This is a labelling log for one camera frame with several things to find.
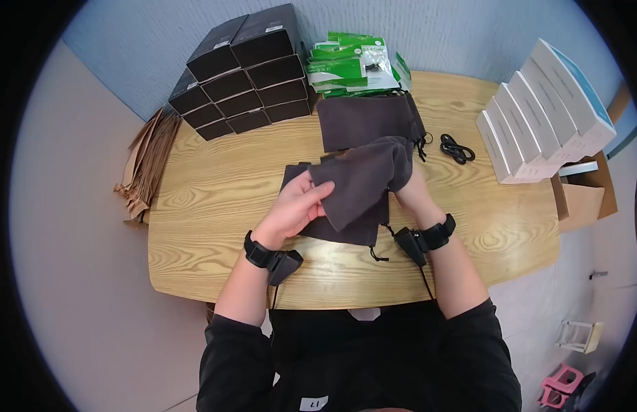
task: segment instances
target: gray drawstring pouch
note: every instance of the gray drawstring pouch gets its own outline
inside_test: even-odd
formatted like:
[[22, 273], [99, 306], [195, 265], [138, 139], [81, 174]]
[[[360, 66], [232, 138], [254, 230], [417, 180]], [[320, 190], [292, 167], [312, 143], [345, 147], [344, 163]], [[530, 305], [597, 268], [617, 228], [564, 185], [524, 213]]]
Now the gray drawstring pouch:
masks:
[[383, 136], [405, 137], [414, 144], [426, 136], [410, 93], [324, 99], [316, 111], [325, 153], [363, 146]]
[[[307, 170], [309, 165], [310, 163], [303, 162], [298, 165], [286, 166], [281, 187], [283, 188], [291, 179]], [[362, 213], [360, 217], [347, 224], [342, 230], [335, 230], [327, 218], [320, 217], [309, 222], [299, 235], [330, 242], [359, 244], [372, 247], [376, 244], [378, 226], [380, 224], [387, 225], [389, 219], [389, 198], [387, 191], [385, 191], [372, 207]]]
[[396, 192], [405, 186], [412, 174], [412, 149], [406, 138], [385, 136], [320, 165], [307, 166], [315, 185], [334, 182], [334, 191], [321, 203], [337, 232], [363, 216], [388, 190]]

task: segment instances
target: stack of black boxes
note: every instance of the stack of black boxes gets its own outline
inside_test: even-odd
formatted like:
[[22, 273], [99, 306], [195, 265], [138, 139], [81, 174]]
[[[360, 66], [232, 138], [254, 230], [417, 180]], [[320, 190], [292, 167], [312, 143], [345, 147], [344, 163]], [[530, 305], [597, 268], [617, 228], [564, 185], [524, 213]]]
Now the stack of black boxes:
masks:
[[305, 64], [293, 6], [272, 7], [211, 29], [169, 102], [206, 140], [308, 116]]

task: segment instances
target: stack of white boxes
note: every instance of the stack of white boxes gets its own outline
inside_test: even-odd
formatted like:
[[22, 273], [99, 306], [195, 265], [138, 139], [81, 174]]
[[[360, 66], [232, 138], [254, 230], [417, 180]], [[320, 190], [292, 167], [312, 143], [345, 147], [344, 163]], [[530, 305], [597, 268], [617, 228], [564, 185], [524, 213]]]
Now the stack of white boxes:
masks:
[[542, 39], [477, 119], [500, 183], [534, 183], [593, 156], [616, 136], [577, 65]]

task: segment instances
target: wrist-mounted device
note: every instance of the wrist-mounted device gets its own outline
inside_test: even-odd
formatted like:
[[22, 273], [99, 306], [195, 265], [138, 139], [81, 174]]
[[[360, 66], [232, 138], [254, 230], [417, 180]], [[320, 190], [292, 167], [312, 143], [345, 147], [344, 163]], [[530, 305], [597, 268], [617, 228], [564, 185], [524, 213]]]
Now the wrist-mounted device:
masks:
[[268, 284], [279, 286], [287, 277], [303, 264], [303, 257], [292, 251], [269, 251], [261, 243], [250, 238], [250, 230], [245, 236], [245, 258], [257, 268], [266, 268], [270, 272]]
[[444, 224], [437, 224], [421, 231], [404, 227], [394, 235], [394, 240], [417, 266], [422, 267], [426, 264], [424, 253], [449, 243], [449, 236], [454, 233], [454, 229], [455, 220], [451, 214], [447, 214]]

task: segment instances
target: white stool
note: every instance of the white stool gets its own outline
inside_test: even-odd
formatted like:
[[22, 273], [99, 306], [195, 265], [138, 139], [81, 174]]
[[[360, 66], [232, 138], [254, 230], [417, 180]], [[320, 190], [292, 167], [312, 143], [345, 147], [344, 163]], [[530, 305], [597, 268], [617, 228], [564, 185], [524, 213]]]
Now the white stool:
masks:
[[603, 333], [603, 323], [585, 323], [564, 320], [561, 322], [559, 338], [555, 346], [582, 353], [593, 352], [598, 347]]

